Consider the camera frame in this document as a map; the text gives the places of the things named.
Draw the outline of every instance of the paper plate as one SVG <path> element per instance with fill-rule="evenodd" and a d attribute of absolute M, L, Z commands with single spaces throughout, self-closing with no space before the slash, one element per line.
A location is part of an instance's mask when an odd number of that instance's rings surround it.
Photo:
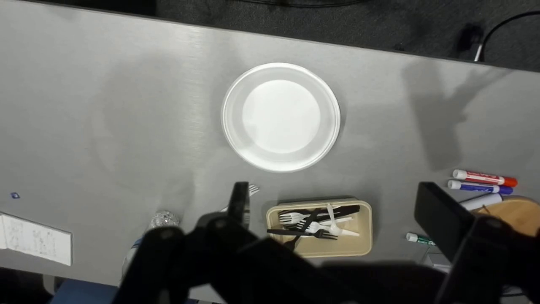
<path fill-rule="evenodd" d="M 225 98 L 223 129 L 250 164 L 300 171 L 334 145 L 341 125 L 331 88 L 311 71 L 272 63 L 241 74 Z"/>

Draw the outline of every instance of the dark floor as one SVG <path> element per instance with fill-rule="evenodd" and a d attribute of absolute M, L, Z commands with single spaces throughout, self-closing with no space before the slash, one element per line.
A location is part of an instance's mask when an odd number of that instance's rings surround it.
<path fill-rule="evenodd" d="M 538 0 L 41 0 L 176 22 L 473 61 L 501 20 Z M 501 27 L 486 47 L 493 66 L 540 71 L 540 15 Z"/>

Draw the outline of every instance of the gray table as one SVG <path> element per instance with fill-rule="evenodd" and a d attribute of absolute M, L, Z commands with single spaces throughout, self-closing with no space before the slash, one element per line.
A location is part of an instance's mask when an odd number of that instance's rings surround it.
<path fill-rule="evenodd" d="M 230 85 L 275 61 L 319 74 L 343 110 L 334 149 L 300 172 L 255 169 L 221 130 Z M 540 198 L 538 96 L 533 73 L 2 0 L 0 211 L 73 233 L 74 264 L 0 265 L 118 284 L 155 210 L 191 230 L 235 181 L 262 188 L 255 233 L 280 199 L 353 194 L 375 210 L 361 260 L 415 260 L 419 181 L 473 167 Z"/>

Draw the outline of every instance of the black cord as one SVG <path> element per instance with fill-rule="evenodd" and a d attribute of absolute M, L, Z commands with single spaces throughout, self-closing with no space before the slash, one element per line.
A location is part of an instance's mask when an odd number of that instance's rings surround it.
<path fill-rule="evenodd" d="M 523 17 L 530 17 L 530 15 L 540 15 L 540 10 L 532 10 L 532 12 L 518 14 L 518 15 L 513 15 L 513 17 L 510 17 L 510 19 L 505 19 L 503 22 L 500 22 L 498 26 L 495 26 L 495 27 L 484 36 L 483 42 L 478 46 L 476 56 L 474 56 L 474 63 L 483 63 L 486 44 L 488 44 L 488 41 L 491 39 L 491 36 L 493 36 L 500 27 L 503 27 L 505 24 L 513 22 L 513 20 L 516 20 L 516 19 L 523 19 Z"/>
<path fill-rule="evenodd" d="M 327 9 L 327 7 L 349 7 L 358 5 L 365 0 L 230 0 L 243 2 L 253 5 L 279 5 L 279 7 L 294 7 L 294 9 Z"/>

